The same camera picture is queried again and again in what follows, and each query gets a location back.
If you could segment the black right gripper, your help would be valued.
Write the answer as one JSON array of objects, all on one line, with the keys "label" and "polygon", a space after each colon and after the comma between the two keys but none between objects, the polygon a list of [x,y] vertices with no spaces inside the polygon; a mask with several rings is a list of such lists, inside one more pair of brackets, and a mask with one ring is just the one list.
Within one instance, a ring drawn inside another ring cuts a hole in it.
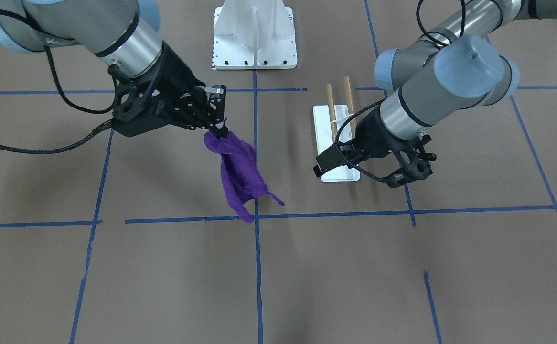
[{"label": "black right gripper", "polygon": [[116,84],[111,127],[134,137],[164,126],[207,130],[228,137],[225,124],[226,85],[205,86],[166,43],[155,64],[141,76],[128,78],[109,67]]}]

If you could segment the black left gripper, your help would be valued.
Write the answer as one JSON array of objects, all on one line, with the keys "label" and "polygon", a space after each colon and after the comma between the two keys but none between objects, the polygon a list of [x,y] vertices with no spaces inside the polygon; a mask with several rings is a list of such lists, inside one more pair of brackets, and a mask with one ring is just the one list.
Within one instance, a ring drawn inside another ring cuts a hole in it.
[{"label": "black left gripper", "polygon": [[354,139],[347,143],[333,143],[316,157],[313,172],[317,178],[359,178],[360,172],[364,171],[359,163],[392,155],[399,165],[394,172],[382,178],[370,172],[364,174],[396,189],[433,174],[431,163],[437,156],[424,149],[430,139],[427,134],[409,140],[395,137],[381,120],[380,107],[377,106],[358,122]]}]

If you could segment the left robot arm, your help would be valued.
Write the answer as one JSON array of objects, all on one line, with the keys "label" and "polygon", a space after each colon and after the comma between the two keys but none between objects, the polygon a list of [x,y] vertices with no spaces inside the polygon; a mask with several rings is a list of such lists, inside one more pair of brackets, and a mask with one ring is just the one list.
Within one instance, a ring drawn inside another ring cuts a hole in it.
[{"label": "left robot arm", "polygon": [[485,39],[514,20],[557,19],[557,0],[470,0],[408,48],[382,52],[373,68],[389,96],[346,117],[331,144],[316,157],[320,178],[356,169],[397,188],[432,174],[435,154],[425,151],[430,127],[462,109],[498,104],[520,82],[516,63]]}]

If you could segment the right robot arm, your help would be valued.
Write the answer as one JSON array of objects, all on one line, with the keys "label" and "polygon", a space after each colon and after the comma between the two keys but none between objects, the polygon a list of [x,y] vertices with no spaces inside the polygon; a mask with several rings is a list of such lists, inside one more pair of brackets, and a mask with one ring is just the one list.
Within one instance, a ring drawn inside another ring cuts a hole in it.
[{"label": "right robot arm", "polygon": [[164,126],[225,138],[224,85],[208,87],[158,33],[153,0],[0,0],[0,43],[40,53],[81,45],[116,83],[109,126],[133,137]]}]

